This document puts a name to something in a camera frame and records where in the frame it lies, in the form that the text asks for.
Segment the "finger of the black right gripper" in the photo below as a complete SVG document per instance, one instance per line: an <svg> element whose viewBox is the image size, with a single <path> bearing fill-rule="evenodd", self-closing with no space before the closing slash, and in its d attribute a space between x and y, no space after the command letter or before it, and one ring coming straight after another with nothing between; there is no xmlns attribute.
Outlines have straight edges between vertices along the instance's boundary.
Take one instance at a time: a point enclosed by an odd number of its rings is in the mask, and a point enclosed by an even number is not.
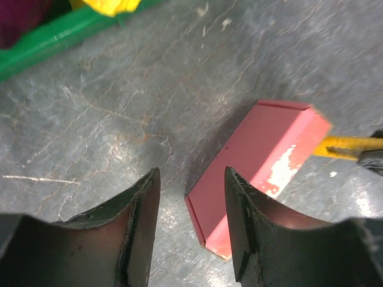
<svg viewBox="0 0 383 287"><path fill-rule="evenodd" d="M357 165L382 175L382 130L376 130L370 138L363 139Z"/></svg>

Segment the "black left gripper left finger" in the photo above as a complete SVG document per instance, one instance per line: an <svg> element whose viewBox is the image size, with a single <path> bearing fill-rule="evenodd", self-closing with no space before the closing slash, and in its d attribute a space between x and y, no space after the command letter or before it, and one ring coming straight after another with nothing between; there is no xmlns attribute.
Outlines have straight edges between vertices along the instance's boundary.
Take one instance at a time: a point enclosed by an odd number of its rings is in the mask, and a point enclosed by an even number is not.
<svg viewBox="0 0 383 287"><path fill-rule="evenodd" d="M2 286L147 286L160 171L67 221L1 215Z"/></svg>

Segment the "pink express box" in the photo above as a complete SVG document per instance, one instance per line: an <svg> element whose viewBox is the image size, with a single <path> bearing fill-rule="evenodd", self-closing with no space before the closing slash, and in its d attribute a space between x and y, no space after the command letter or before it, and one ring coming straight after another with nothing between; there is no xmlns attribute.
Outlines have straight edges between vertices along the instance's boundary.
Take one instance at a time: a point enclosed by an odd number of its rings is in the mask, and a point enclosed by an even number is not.
<svg viewBox="0 0 383 287"><path fill-rule="evenodd" d="M227 166L275 199L330 129L308 103L258 100L185 198L200 245L224 260L232 256L224 195Z"/></svg>

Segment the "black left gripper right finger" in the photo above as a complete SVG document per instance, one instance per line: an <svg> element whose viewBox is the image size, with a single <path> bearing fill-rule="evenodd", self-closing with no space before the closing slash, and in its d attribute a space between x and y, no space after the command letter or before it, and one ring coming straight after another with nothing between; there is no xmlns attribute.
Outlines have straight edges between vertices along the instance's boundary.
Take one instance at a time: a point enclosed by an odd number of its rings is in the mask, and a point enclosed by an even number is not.
<svg viewBox="0 0 383 287"><path fill-rule="evenodd" d="M322 221L224 173L235 280L242 286L381 286L382 219Z"/></svg>

